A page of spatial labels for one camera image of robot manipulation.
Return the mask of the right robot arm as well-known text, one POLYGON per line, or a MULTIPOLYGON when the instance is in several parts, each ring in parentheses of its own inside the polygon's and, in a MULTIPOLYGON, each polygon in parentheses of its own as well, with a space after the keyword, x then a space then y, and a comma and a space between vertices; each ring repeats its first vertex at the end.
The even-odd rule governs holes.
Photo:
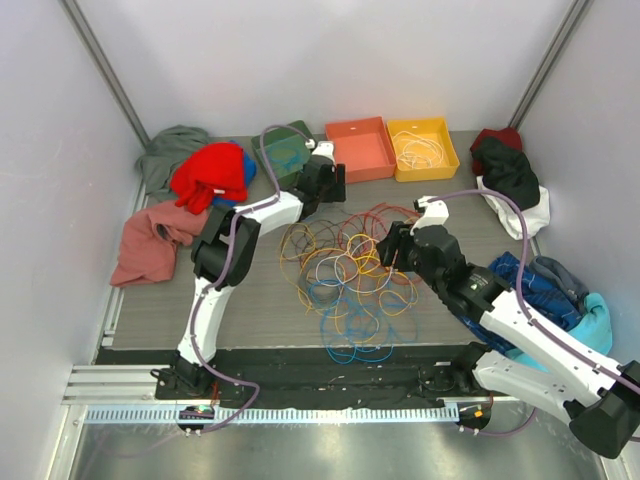
POLYGON ((560 329, 488 268, 468 262, 442 225, 395 222, 376 249, 383 266, 417 274, 453 315, 498 334, 539 365, 473 344, 451 371, 457 391, 472 395, 482 388, 516 397, 563 422, 608 459, 638 440, 638 362, 621 364, 560 329))

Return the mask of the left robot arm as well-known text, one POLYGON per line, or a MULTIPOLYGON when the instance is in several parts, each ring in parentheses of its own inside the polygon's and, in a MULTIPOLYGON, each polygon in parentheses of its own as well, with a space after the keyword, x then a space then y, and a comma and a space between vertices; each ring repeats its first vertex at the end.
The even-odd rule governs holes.
POLYGON ((158 375, 160 386, 193 399, 211 391, 216 375, 207 365, 216 355, 226 306, 250 270, 259 238, 306 219, 322 203, 346 200, 346 167, 335 161, 333 150, 332 142, 319 142, 286 190, 246 206, 213 208, 191 252, 195 291, 187 327, 169 367, 158 375))

